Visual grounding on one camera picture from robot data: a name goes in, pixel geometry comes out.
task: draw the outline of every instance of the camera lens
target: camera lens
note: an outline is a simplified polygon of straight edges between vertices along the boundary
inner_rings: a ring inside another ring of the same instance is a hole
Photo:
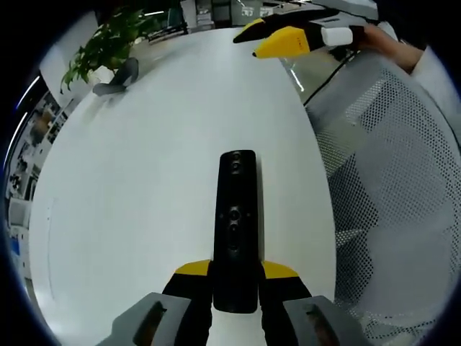
[[[231,210],[229,213],[229,217],[232,221],[237,221],[240,218],[240,213],[238,210]]]
[[[232,250],[238,248],[238,226],[234,223],[228,228],[228,246]]]

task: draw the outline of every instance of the black camera module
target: black camera module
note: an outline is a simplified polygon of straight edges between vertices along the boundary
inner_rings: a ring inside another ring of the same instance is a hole
[[[228,246],[231,250],[238,248],[238,226],[234,223],[228,228]]]
[[[240,213],[238,212],[238,210],[233,209],[229,213],[229,218],[232,221],[237,221],[240,218]]]
[[[239,168],[240,168],[240,162],[233,162],[232,163],[232,169],[234,171],[238,171]]]

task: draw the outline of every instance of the office desk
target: office desk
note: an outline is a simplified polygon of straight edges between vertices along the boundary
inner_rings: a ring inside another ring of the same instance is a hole
[[[126,93],[89,94],[56,138],[35,191],[30,259],[63,344],[99,342],[176,268],[211,257],[219,158],[235,149],[261,165],[265,259],[333,299],[334,221],[313,130],[279,60],[255,59],[257,43],[234,45],[236,33],[153,48],[169,53]],[[214,311],[208,344],[264,343],[260,318]]]

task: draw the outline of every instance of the green leaves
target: green leaves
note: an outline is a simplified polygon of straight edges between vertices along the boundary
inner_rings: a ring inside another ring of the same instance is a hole
[[[81,78],[89,82],[90,71],[106,66],[114,71],[130,55],[133,42],[138,38],[147,38],[149,34],[161,29],[153,17],[144,17],[143,11],[130,12],[126,8],[116,10],[115,14],[94,33],[85,47],[80,47],[75,58],[69,63],[61,84],[69,85]]]

